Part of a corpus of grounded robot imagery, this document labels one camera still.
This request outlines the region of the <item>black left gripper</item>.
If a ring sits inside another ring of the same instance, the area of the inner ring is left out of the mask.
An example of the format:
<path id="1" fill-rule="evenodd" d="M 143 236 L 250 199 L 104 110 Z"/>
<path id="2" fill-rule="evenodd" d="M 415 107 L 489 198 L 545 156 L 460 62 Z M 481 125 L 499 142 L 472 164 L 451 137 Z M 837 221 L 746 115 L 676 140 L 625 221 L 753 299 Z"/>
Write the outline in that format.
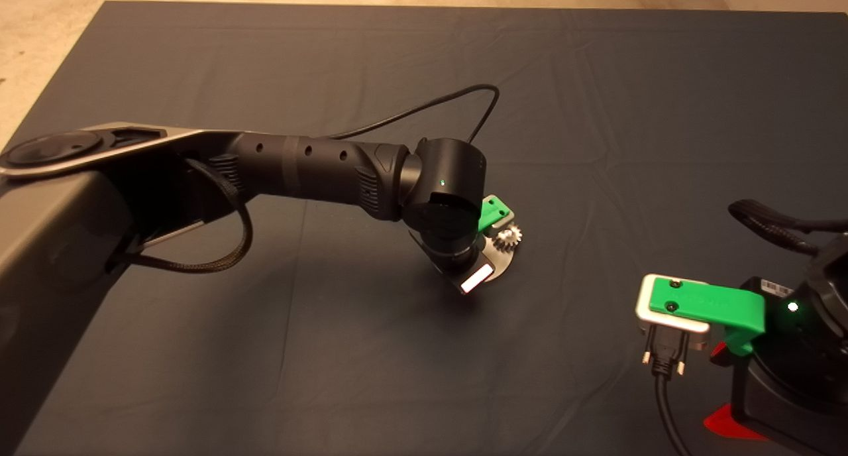
<path id="1" fill-rule="evenodd" d="M 421 235 L 411 238 L 426 255 L 433 268 L 451 283 L 461 295 L 468 295 L 496 273 L 496 266 L 484 254 L 486 238 L 476 235 L 457 249 L 440 251 L 428 245 Z"/>

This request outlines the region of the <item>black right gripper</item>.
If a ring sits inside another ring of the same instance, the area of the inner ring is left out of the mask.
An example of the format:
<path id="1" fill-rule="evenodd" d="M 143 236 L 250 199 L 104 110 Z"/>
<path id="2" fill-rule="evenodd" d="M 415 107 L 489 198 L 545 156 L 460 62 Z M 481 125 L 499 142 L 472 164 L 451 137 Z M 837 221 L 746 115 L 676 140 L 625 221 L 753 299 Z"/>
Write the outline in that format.
<path id="1" fill-rule="evenodd" d="M 765 332 L 733 365 L 731 404 L 704 419 L 718 437 L 774 441 L 803 455 L 845 455 L 846 317 L 835 317 L 807 284 L 790 289 L 748 278 L 742 284 L 765 300 Z M 710 362 L 731 366 L 718 342 Z"/>

